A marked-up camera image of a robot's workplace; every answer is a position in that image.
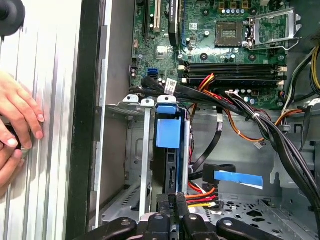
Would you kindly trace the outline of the person's left hand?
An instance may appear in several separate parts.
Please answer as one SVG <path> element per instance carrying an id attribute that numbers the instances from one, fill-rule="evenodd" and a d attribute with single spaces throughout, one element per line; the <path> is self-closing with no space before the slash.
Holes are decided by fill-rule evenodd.
<path id="1" fill-rule="evenodd" d="M 20 142 L 25 149 L 31 149 L 30 133 L 38 140 L 44 137 L 42 109 L 23 86 L 4 71 L 0 72 L 0 114 L 9 120 L 18 136 L 16 139 L 0 123 L 0 141 L 8 147 L 16 147 Z"/>

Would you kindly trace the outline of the person's right hand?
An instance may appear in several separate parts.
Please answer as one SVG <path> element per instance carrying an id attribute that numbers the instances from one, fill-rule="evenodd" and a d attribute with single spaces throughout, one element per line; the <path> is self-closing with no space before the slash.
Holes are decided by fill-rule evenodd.
<path id="1" fill-rule="evenodd" d="M 0 197 L 8 191 L 9 185 L 16 178 L 24 165 L 25 159 L 20 149 L 0 143 Z"/>

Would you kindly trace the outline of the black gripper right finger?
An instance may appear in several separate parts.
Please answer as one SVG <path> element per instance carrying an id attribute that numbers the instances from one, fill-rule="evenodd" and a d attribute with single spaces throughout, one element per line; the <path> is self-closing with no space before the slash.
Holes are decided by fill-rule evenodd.
<path id="1" fill-rule="evenodd" d="M 184 240 L 293 240 L 294 232 L 265 204 L 222 201 L 221 208 L 209 202 L 187 203 L 179 192 L 175 199 Z"/>

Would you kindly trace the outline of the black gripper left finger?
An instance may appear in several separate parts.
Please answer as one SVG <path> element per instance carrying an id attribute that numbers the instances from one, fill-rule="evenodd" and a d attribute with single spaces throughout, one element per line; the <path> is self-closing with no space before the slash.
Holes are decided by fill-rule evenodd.
<path id="1" fill-rule="evenodd" d="M 169 195 L 157 195 L 156 209 L 158 212 L 144 214 L 139 222 L 130 217 L 120 217 L 77 237 L 77 239 L 169 240 L 171 238 Z"/>

